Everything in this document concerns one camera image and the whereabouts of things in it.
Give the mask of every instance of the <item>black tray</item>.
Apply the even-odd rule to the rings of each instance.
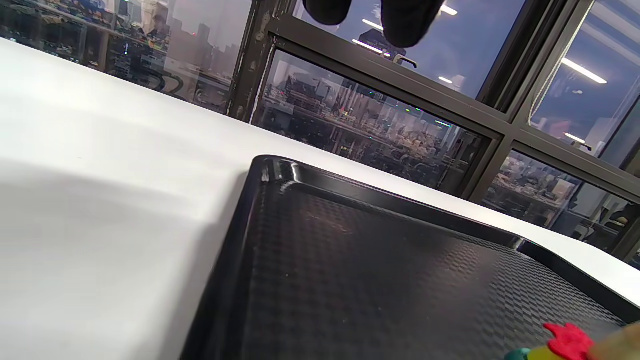
[[[500,229],[255,158],[184,359],[498,360],[545,322],[599,339],[640,309]]]

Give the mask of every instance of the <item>window latch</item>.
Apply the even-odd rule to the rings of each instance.
[[[414,69],[418,68],[418,63],[413,61],[413,60],[411,60],[411,59],[409,59],[409,58],[407,58],[406,56],[403,56],[403,55],[400,55],[400,54],[394,56],[394,63],[396,63],[398,65],[402,65],[403,61],[406,61],[406,62],[410,63],[411,65],[413,65]]]

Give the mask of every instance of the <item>tray rim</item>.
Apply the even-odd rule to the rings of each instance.
[[[249,172],[247,173],[246,181],[229,225],[227,235],[220,252],[218,253],[217,261],[213,266],[209,280],[207,281],[205,290],[200,299],[193,323],[191,324],[191,328],[180,357],[181,359],[235,359],[240,356],[237,349],[241,347],[242,343],[241,334],[244,328],[245,316],[244,313],[240,312],[240,309],[246,308],[245,305],[248,303],[249,294],[248,288],[243,289],[242,287],[237,287],[237,285],[241,283],[243,278],[244,280],[250,280],[251,276],[251,268],[243,266],[243,262],[247,257],[250,258],[252,253],[252,249],[246,246],[246,236],[252,219],[255,201],[259,194],[260,184],[270,182],[272,179],[277,181],[292,181],[294,183],[308,184],[304,182],[304,179],[300,178],[300,173],[298,173],[297,177],[293,175],[290,178],[285,178],[282,174],[276,174],[274,167],[268,166],[269,164],[274,163],[293,164],[295,165],[295,167],[291,166],[291,168],[294,169],[293,172],[295,172],[297,168],[298,171],[306,172],[307,177],[311,174],[325,183],[330,183],[332,181],[338,182],[343,184],[345,188],[357,189],[366,193],[369,199],[377,197],[378,200],[387,199],[395,201],[398,204],[402,202],[405,206],[412,206],[424,211],[431,211],[432,215],[439,213],[447,217],[455,218],[460,221],[460,224],[464,223],[465,225],[476,227],[476,229],[480,229],[481,227],[482,229],[493,231],[494,234],[502,234],[504,238],[503,241],[500,242],[494,241],[493,238],[486,239],[480,238],[476,235],[466,235],[480,238],[499,246],[507,247],[541,263],[543,266],[549,268],[558,276],[568,281],[571,285],[575,286],[589,298],[609,310],[612,314],[616,315],[626,323],[632,323],[640,320],[640,307],[637,307],[635,304],[617,294],[600,281],[583,272],[580,268],[577,268],[569,261],[558,256],[556,253],[534,243],[531,240],[523,238],[517,234],[513,234],[509,231],[483,224],[474,219],[463,217],[461,215],[451,213],[450,211],[439,209],[429,204],[409,199],[390,191],[379,189],[290,158],[274,155],[260,155],[253,159]],[[362,201],[357,197],[354,197],[353,194],[350,194],[351,196],[344,195],[343,193],[336,192],[335,189],[333,189],[334,191],[331,191],[323,188],[322,186],[318,186],[317,184],[311,186],[332,194],[337,194],[338,196],[346,199],[353,199],[357,202],[370,204],[369,201]],[[375,204],[373,206],[386,209],[379,206],[379,204]],[[393,209],[386,210],[425,221]],[[450,229],[448,227],[445,228],[461,233],[459,230]],[[239,321],[230,323],[230,319],[232,318]]]

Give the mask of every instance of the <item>white table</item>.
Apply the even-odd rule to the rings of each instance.
[[[524,236],[640,305],[600,250],[0,39],[0,359],[176,359],[252,159]]]

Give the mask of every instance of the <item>window handle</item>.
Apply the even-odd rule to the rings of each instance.
[[[592,148],[591,146],[587,145],[587,144],[586,144],[586,143],[584,143],[584,142],[576,142],[576,141],[574,141],[574,142],[572,142],[572,143],[571,143],[571,146],[576,147],[576,148],[578,148],[578,149],[580,149],[582,146],[584,146],[584,147],[586,147],[586,148],[587,148],[587,150],[588,150],[589,152],[593,151],[593,148]]]
[[[409,59],[409,58],[407,58],[406,56],[398,54],[398,55],[396,55],[394,57],[394,63],[396,63],[396,64],[401,65],[403,61],[406,61],[406,62],[410,63],[411,65],[413,65],[414,69],[418,68],[418,63],[413,61],[413,60],[411,60],[411,59]]]

